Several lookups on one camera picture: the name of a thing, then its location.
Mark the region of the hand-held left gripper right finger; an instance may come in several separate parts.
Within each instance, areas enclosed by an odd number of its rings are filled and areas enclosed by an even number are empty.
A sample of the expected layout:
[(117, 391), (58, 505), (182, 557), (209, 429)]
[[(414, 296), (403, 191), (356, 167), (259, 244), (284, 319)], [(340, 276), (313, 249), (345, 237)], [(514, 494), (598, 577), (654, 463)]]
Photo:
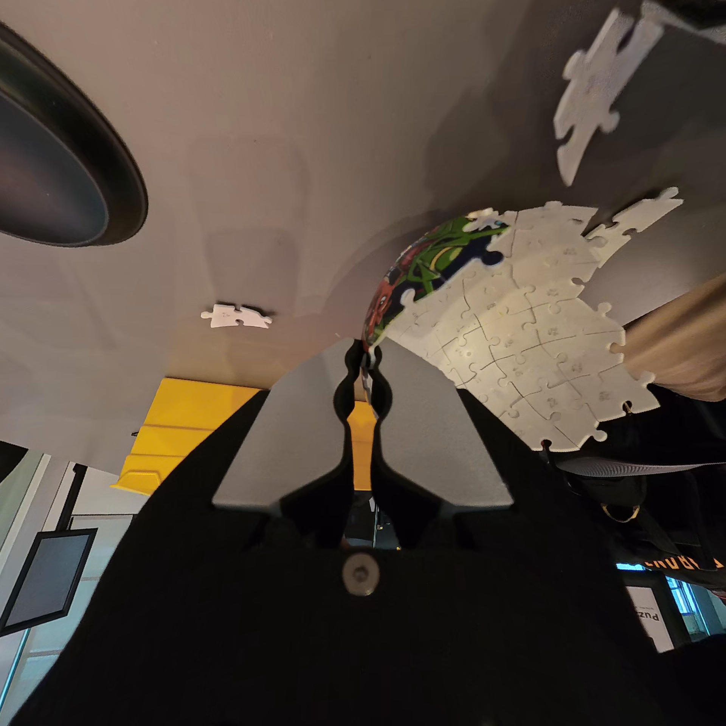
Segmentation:
[(417, 547), (434, 522), (510, 509), (510, 489), (453, 382), (397, 342), (376, 345), (369, 363), (372, 492), (399, 546)]

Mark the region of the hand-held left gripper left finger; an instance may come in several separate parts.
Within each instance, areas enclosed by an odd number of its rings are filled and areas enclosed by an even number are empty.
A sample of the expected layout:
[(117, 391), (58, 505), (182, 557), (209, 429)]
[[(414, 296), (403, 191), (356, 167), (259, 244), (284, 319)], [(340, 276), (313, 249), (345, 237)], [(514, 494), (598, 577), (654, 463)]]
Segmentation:
[(216, 508), (286, 518), (317, 547), (340, 545), (354, 498), (348, 418), (363, 354), (361, 340), (340, 339), (271, 387)]

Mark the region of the partly built puzzle ball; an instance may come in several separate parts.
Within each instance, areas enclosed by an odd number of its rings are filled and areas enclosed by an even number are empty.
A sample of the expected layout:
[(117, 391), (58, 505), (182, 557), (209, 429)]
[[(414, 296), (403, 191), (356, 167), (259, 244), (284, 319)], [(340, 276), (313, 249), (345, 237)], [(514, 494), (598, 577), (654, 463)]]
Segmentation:
[(675, 186), (585, 233), (596, 208), (550, 201), (454, 217), (407, 246), (381, 279), (362, 328), (371, 350), (397, 342), (472, 394), (533, 450), (603, 441), (600, 424), (656, 410), (654, 374), (633, 376), (611, 305), (581, 299), (615, 252), (674, 211)]

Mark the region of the joined white puzzle piece pair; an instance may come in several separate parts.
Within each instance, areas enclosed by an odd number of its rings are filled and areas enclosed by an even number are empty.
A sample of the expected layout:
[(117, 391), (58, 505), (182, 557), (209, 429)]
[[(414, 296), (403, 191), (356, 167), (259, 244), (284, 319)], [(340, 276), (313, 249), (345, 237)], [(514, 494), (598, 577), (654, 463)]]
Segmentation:
[(232, 304), (214, 304), (210, 311), (202, 311), (200, 318), (209, 320), (212, 329), (243, 326), (266, 330), (273, 322), (257, 309)]

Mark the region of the person's beige trousers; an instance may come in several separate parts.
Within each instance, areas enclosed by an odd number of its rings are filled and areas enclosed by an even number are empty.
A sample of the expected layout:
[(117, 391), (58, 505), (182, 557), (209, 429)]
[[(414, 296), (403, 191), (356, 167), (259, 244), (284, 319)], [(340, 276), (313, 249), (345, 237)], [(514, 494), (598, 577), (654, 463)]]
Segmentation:
[(634, 377), (702, 402), (725, 398), (725, 274), (630, 325), (622, 347)]

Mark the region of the yellow plastic bin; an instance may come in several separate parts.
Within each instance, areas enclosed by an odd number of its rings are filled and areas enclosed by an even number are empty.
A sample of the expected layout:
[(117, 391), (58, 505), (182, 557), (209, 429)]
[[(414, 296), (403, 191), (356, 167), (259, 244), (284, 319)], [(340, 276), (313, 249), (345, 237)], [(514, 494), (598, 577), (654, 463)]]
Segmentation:
[[(251, 399), (264, 403), (267, 394), (258, 388), (164, 378), (114, 487), (150, 496), (239, 409)], [(369, 404), (354, 403), (348, 423), (356, 491), (371, 493), (370, 465), (376, 422)], [(221, 442), (225, 441), (231, 441), (233, 459), (241, 445), (237, 434), (223, 431)]]

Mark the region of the black computer monitor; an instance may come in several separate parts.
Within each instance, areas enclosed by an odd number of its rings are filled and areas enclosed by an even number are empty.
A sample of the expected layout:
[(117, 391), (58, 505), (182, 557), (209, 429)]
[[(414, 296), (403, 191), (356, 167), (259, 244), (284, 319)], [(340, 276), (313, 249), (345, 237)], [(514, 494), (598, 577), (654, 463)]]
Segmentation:
[(37, 533), (2, 612), (2, 637), (68, 615), (96, 533)]

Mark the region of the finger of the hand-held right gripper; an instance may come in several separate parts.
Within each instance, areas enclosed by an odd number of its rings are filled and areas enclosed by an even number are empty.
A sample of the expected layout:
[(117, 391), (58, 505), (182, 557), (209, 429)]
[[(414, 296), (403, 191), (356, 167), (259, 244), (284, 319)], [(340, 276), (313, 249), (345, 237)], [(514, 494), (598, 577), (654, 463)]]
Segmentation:
[(644, 20), (725, 44), (724, 2), (641, 2)]

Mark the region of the black round puzzle stand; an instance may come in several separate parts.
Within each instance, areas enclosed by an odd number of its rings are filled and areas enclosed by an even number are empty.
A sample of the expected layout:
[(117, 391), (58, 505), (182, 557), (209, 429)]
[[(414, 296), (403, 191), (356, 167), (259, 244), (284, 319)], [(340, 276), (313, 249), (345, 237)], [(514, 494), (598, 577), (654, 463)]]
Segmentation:
[(1, 232), (57, 248), (115, 245), (148, 214), (112, 124), (50, 59), (1, 23)]

